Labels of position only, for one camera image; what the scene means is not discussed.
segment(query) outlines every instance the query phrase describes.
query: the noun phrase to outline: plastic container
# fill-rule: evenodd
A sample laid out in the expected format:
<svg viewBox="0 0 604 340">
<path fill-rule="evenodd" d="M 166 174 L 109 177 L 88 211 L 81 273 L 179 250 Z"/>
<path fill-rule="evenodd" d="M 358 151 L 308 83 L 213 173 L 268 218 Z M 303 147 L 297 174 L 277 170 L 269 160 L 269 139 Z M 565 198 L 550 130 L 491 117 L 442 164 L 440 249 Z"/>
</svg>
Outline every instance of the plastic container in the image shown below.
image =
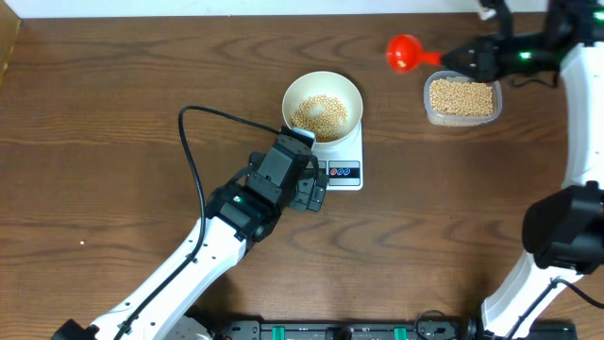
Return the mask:
<svg viewBox="0 0 604 340">
<path fill-rule="evenodd" d="M 443 126 L 443 127 L 474 127 L 480 124 L 493 122 L 503 109 L 503 98 L 501 97 L 501 85 L 498 81 L 489 83 L 491 89 L 493 89 L 493 114 L 488 116 L 457 116 L 450 114 L 442 114 L 432 108 L 430 103 L 430 84 L 436 79 L 443 79 L 449 77 L 459 77 L 468 79 L 468 81 L 474 81 L 468 76 L 464 76 L 455 71 L 439 71 L 434 75 L 430 76 L 424 85 L 424 105 L 426 106 L 426 112 L 428 113 L 428 120 L 430 123 Z"/>
</svg>

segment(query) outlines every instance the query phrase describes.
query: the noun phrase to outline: wooden table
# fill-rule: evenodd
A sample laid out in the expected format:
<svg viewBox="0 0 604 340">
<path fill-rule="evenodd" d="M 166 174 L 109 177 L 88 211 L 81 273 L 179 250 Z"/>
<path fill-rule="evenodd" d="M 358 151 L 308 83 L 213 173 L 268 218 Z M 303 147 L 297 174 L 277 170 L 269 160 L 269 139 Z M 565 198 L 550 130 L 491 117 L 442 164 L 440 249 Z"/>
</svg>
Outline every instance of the wooden table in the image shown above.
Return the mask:
<svg viewBox="0 0 604 340">
<path fill-rule="evenodd" d="M 518 15 L 518 30 L 542 19 Z M 316 70 L 361 88 L 364 188 L 285 213 L 199 303 L 266 319 L 477 315 L 521 253 L 526 208 L 560 188 L 564 91 L 504 84 L 493 124 L 435 127 L 422 97 L 435 69 L 396 75 L 384 48 L 410 32 L 445 51 L 493 29 L 474 14 L 25 21 L 0 91 L 0 339 L 92 321 L 184 239 L 199 211 L 181 106 L 277 128 L 289 84 Z M 186 124 L 207 195 L 274 139 L 207 114 Z M 600 270 L 579 286 L 602 300 L 603 283 Z M 604 333 L 569 291 L 544 317 Z"/>
</svg>

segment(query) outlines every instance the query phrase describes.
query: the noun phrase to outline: robotic arm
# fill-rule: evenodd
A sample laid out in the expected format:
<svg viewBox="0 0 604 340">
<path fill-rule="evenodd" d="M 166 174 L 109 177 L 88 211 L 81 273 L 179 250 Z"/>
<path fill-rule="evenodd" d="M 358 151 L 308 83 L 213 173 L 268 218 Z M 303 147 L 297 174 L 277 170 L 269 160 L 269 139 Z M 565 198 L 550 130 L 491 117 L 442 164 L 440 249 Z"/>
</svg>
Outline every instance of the robotic arm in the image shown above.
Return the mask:
<svg viewBox="0 0 604 340">
<path fill-rule="evenodd" d="M 604 183 L 604 8 L 590 0 L 551 0 L 542 32 L 513 36 L 505 2 L 481 4 L 495 10 L 501 29 L 444 55 L 443 65 L 485 82 L 560 73 L 568 102 L 564 189 L 529 208 L 525 251 L 481 305 L 477 339 L 524 338 L 563 290 L 557 282 L 576 282 L 604 262 L 604 191 L 598 188 Z"/>
<path fill-rule="evenodd" d="M 268 154 L 252 153 L 248 166 L 211 194 L 202 212 L 205 226 L 197 220 L 176 252 L 141 287 L 86 330 L 68 321 L 53 340 L 164 339 L 219 276 L 271 234 L 285 208 L 321 209 L 328 177 L 318 171 L 311 152 L 314 142 L 310 132 L 283 127 Z M 186 140 L 183 145 L 189 157 Z M 201 230 L 205 237 L 198 240 Z M 203 243 L 195 251 L 197 242 Z M 204 338 L 209 340 L 202 329 L 197 339 Z"/>
</svg>

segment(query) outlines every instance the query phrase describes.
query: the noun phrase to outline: red measuring spoon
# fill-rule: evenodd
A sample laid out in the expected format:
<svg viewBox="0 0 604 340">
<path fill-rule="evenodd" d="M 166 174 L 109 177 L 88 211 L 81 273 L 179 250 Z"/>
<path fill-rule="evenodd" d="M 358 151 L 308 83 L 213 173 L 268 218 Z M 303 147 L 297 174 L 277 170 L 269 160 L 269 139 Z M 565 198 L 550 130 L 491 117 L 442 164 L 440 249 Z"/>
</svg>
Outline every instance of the red measuring spoon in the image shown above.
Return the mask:
<svg viewBox="0 0 604 340">
<path fill-rule="evenodd" d="M 388 64 L 401 74 L 412 71 L 422 62 L 440 66 L 442 55 L 438 52 L 424 52 L 422 43 L 409 34 L 397 35 L 386 47 Z"/>
</svg>

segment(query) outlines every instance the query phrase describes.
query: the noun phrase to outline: green connector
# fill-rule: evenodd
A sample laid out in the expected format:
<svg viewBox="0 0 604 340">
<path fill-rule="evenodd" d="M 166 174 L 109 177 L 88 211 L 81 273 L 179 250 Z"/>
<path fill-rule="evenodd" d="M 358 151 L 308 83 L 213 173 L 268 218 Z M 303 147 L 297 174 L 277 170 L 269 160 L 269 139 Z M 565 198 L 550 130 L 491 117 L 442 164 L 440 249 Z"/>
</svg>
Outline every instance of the green connector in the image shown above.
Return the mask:
<svg viewBox="0 0 604 340">
<path fill-rule="evenodd" d="M 407 329 L 395 328 L 394 329 L 394 340 L 407 340 Z"/>
<path fill-rule="evenodd" d="M 273 340 L 285 340 L 285 327 L 273 327 Z"/>
</svg>

